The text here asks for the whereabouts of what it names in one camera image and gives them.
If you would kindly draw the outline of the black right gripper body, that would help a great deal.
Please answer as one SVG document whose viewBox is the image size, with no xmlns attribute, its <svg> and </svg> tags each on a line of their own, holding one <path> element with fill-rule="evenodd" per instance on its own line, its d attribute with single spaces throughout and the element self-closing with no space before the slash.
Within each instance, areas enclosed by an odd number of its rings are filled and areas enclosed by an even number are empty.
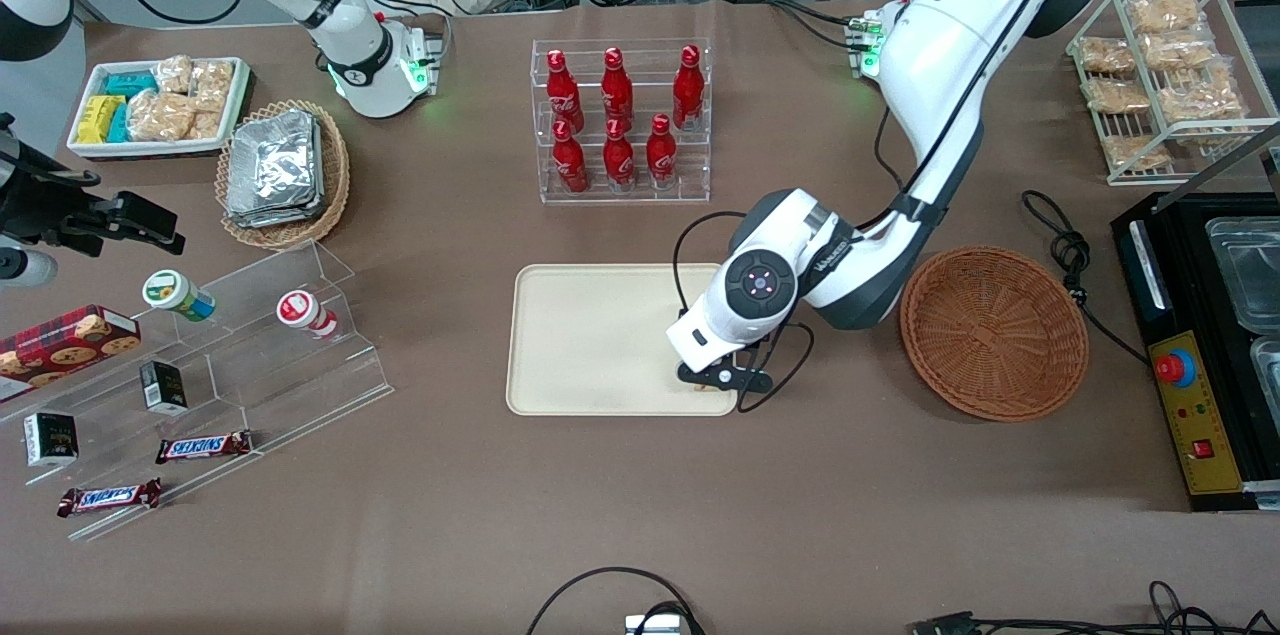
<svg viewBox="0 0 1280 635">
<path fill-rule="evenodd" d="M 105 239 L 122 239 L 105 198 L 87 192 L 99 175 L 77 175 L 18 140 L 10 114 L 1 117 L 1 229 L 27 246 L 45 243 L 97 257 Z"/>
</svg>

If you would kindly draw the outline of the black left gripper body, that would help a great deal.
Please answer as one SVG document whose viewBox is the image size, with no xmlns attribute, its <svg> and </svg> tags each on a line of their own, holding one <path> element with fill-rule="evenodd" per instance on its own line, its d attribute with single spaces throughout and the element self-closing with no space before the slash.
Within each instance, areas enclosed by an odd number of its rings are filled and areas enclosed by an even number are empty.
<svg viewBox="0 0 1280 635">
<path fill-rule="evenodd" d="M 701 371 L 692 371 L 686 364 L 677 366 L 677 379 L 694 387 L 713 388 L 721 392 L 768 394 L 774 388 L 773 376 L 765 370 L 737 365 L 732 356 L 726 356 Z"/>
</svg>

